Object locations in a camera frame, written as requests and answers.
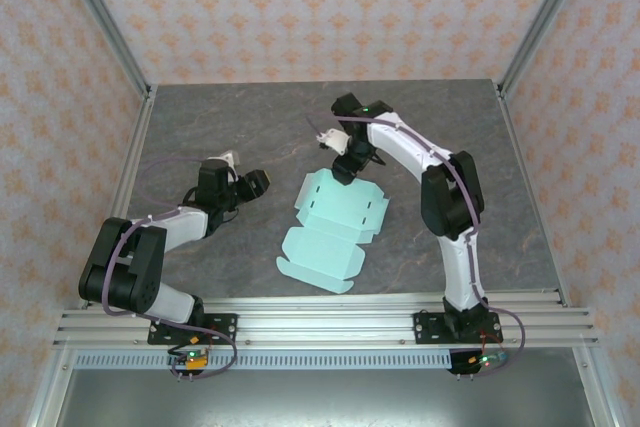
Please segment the gray marble tabletop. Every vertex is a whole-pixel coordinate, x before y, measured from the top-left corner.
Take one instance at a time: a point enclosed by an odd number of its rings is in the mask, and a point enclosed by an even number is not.
[[[305,113],[330,112],[353,92],[363,103],[383,100],[436,144],[475,159],[485,198],[478,238],[487,290],[555,288],[558,280],[541,234],[513,145],[489,80],[375,81],[162,86],[158,89],[141,165],[167,156],[204,158],[233,149],[240,174],[265,169],[267,193],[241,206],[213,236],[165,256],[163,281],[202,297],[324,295],[326,291],[280,274],[276,257],[290,227],[305,174],[330,167]],[[338,126],[330,119],[322,128]],[[360,178],[390,198],[382,231],[363,245],[366,258],[350,294],[434,292],[445,286],[436,238],[420,216],[416,180],[384,152],[387,166],[369,165]],[[197,182],[198,164],[163,165],[136,188],[179,202]],[[163,209],[134,192],[130,217]]]

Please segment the floral wallpaper wall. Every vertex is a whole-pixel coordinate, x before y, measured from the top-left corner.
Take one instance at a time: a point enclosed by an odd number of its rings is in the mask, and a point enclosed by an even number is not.
[[[0,411],[22,426],[140,98],[82,0],[0,0]]]
[[[106,0],[152,83],[500,80],[542,0]]]
[[[509,101],[571,299],[640,419],[640,0],[567,0]]]

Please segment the metal bar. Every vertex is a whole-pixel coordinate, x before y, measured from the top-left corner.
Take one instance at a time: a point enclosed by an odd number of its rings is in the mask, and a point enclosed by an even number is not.
[[[551,25],[551,22],[564,0],[544,0],[540,10],[538,11],[533,24],[524,37],[522,44],[518,48],[516,55],[513,57],[511,64],[507,68],[504,78],[500,82],[500,91],[503,96],[507,96],[517,83],[523,69],[529,60],[533,57],[533,53],[538,47],[540,40]]]
[[[205,309],[239,314],[237,342],[248,349],[406,349],[415,348],[412,314],[422,309],[442,311],[441,295],[212,299],[205,302]],[[488,297],[492,304],[520,315],[530,347],[597,343],[589,311],[563,307],[557,292],[488,293]],[[520,339],[517,324],[506,315],[501,323],[505,343],[516,347]],[[128,315],[108,317],[100,306],[90,306],[64,312],[55,343],[75,348],[149,348],[148,325]],[[456,347],[459,345],[425,348]]]
[[[127,155],[122,167],[120,182],[118,183],[118,188],[116,189],[116,193],[111,204],[111,216],[124,218],[127,215],[129,201],[131,200],[131,193],[133,192],[133,185],[136,180],[138,163],[140,162],[140,156],[142,155],[144,138],[147,134],[147,128],[149,127],[149,120],[151,119],[151,112],[153,110],[157,90],[158,86],[153,85],[149,93],[145,95],[142,105],[140,106],[138,119],[135,127],[133,128],[131,138],[129,139],[129,146],[127,147]]]
[[[75,349],[64,349],[52,354],[27,421],[29,427],[49,427],[58,423],[76,355]]]
[[[612,368],[603,349],[573,349],[589,410],[597,427],[633,425],[615,394]]]
[[[520,166],[520,172],[522,173],[522,177],[524,178],[524,183],[527,188],[527,192],[529,194],[529,199],[531,200],[531,207],[533,208],[533,213],[536,216],[536,220],[538,222],[538,227],[540,228],[540,232],[542,233],[542,238],[544,239],[544,245],[547,248],[547,252],[553,261],[554,268],[556,270],[556,276],[558,277],[558,283],[560,285],[560,299],[561,303],[567,305],[569,290],[567,287],[566,280],[564,278],[563,272],[558,268],[560,263],[557,261],[556,256],[552,249],[549,248],[551,245],[549,242],[549,229],[546,221],[540,215],[540,210],[538,209],[538,202],[536,202],[536,197],[533,192],[533,186],[531,185],[531,179],[529,177],[529,173],[527,172],[527,166],[524,162],[524,156],[522,155],[522,151],[520,150],[520,144],[518,143],[518,138],[516,136],[515,129],[513,127],[513,121],[511,120],[511,114],[509,113],[509,108],[507,105],[507,99],[502,97],[500,92],[497,91],[498,104],[500,105],[500,110],[502,110],[502,116],[504,118],[504,122],[507,126],[507,132],[509,132],[509,137],[511,138],[511,143],[513,145],[513,149],[516,153],[516,158],[518,159],[518,165]]]
[[[571,325],[586,325],[588,322],[584,322],[583,311],[579,311],[576,315],[572,310],[567,311],[566,315],[563,312],[550,312],[549,315],[540,315],[540,312],[528,312],[518,314],[523,322],[528,326],[571,326]],[[323,325],[331,325],[332,319],[342,317],[341,328],[350,328],[352,325],[354,328],[362,328],[364,326],[371,327],[395,327],[398,325],[405,326],[407,324],[411,326],[411,318],[407,315],[386,315],[379,316],[378,314],[366,314],[354,315],[350,317],[341,316],[340,312],[325,312],[323,315],[291,315],[290,313],[280,314],[274,312],[270,318],[277,318],[278,329],[303,329],[310,326],[322,327]],[[266,315],[252,315],[242,314],[242,328],[243,329],[264,329],[265,324],[268,322],[269,317]],[[516,322],[514,319],[508,316],[504,316],[501,319],[503,326],[515,327]],[[122,328],[126,324],[126,328],[147,328],[149,321],[144,319],[127,319],[126,322],[122,322],[118,318],[107,317],[104,315],[96,316],[81,316],[81,317],[64,317],[60,321],[59,330],[73,330],[73,329],[112,329]]]
[[[87,7],[93,14],[96,22],[104,32],[107,41],[111,45],[116,57],[122,64],[127,77],[133,84],[133,86],[140,92],[140,95],[145,95],[149,86],[144,78],[144,74],[140,69],[140,66],[136,62],[135,57],[129,50],[124,37],[120,33],[118,26],[116,25],[113,17],[109,13],[109,9],[104,0],[85,0]]]
[[[231,359],[229,350],[209,354],[206,369]],[[172,357],[158,350],[81,350],[76,370],[167,370]],[[449,350],[243,350],[233,370],[449,369]]]

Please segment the robotic arm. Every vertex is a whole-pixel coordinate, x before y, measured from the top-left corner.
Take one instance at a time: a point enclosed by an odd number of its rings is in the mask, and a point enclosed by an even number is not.
[[[240,176],[235,170],[237,163],[237,154],[231,151],[206,159],[200,166],[197,187],[189,190],[177,210],[152,218],[132,233],[124,248],[116,253],[118,259],[108,287],[110,307],[177,324],[211,328],[200,298],[160,282],[162,264],[166,252],[210,236],[224,222],[225,212],[237,211],[239,205],[267,190],[270,182],[265,171],[254,170]],[[119,218],[104,222],[80,277],[80,297],[101,302],[109,261],[123,234],[136,222]],[[164,335],[150,334],[150,343],[152,337],[162,343]],[[165,340],[169,340],[165,344],[177,343],[175,339]]]
[[[446,159],[464,182],[479,219],[484,199],[473,158],[467,152],[452,154],[431,143],[406,126],[400,116],[381,101],[363,106],[353,94],[347,94],[340,97],[331,110],[344,132],[330,129],[320,134],[318,141],[321,147],[339,154],[332,166],[336,180],[345,185],[351,183],[369,161],[384,165],[377,154],[377,149],[382,149],[420,183],[422,219],[438,238],[446,289],[444,315],[440,318],[429,314],[433,325],[426,325],[427,331],[417,335],[416,340],[424,339],[428,343],[430,337],[443,342],[450,337],[454,342],[477,343],[483,332],[502,340],[497,314],[488,311],[486,299],[479,300],[484,297],[484,290],[479,281],[477,232],[471,213],[460,187],[442,160]]]

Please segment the unfolded box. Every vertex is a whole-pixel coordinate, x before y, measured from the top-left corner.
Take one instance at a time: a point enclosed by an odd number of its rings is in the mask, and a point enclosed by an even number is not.
[[[380,233],[389,200],[372,182],[337,182],[331,171],[307,174],[295,207],[303,227],[287,232],[278,257],[284,275],[334,293],[345,293],[360,273],[364,251],[356,243],[370,243]]]

